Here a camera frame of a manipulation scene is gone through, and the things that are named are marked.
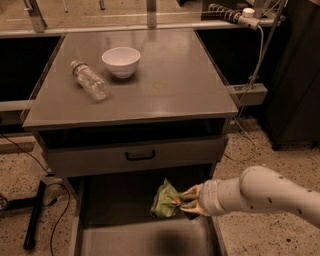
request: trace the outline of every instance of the plastic water bottle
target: plastic water bottle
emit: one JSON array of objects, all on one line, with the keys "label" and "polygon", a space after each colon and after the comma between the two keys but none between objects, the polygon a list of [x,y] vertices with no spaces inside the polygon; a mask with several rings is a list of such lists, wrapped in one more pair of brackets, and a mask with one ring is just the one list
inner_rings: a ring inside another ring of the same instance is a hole
[{"label": "plastic water bottle", "polygon": [[79,84],[96,101],[102,101],[110,94],[110,84],[83,61],[72,61],[73,75]]}]

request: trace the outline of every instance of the drawer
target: drawer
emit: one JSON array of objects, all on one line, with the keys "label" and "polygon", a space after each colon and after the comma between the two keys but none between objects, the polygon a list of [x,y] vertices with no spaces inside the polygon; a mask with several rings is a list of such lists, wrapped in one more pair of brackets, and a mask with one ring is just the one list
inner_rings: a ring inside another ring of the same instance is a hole
[{"label": "drawer", "polygon": [[44,157],[58,177],[89,176],[154,168],[214,164],[223,136],[147,141],[111,146],[48,150]]},{"label": "drawer", "polygon": [[211,217],[150,214],[163,177],[185,191],[201,182],[200,176],[200,168],[183,167],[81,178],[70,255],[218,255]]}]

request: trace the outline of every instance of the open drawer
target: open drawer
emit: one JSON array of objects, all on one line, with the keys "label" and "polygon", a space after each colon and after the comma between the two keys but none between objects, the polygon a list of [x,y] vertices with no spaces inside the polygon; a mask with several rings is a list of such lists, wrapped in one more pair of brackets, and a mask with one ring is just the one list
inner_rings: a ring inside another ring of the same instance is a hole
[{"label": "open drawer", "polygon": [[211,217],[189,220],[180,213],[155,219],[150,214],[164,178],[185,191],[201,176],[201,168],[179,167],[82,178],[71,255],[217,255]]}]

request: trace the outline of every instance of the white bowl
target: white bowl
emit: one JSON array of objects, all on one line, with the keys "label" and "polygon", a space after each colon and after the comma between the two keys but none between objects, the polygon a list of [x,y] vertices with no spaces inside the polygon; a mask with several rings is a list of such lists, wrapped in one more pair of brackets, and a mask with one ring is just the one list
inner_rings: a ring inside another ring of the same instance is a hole
[{"label": "white bowl", "polygon": [[130,47],[113,48],[102,55],[102,61],[113,75],[127,78],[136,71],[140,52]]}]

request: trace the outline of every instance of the drawer handle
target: drawer handle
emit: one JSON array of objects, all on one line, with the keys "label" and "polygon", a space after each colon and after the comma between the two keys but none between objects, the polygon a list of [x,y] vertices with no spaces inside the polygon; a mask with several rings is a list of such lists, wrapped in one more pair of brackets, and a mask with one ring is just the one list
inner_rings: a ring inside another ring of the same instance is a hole
[{"label": "drawer handle", "polygon": [[150,160],[156,156],[156,151],[152,150],[150,156],[142,156],[142,157],[130,157],[129,152],[126,152],[126,159],[128,161],[143,161],[143,160]]}]

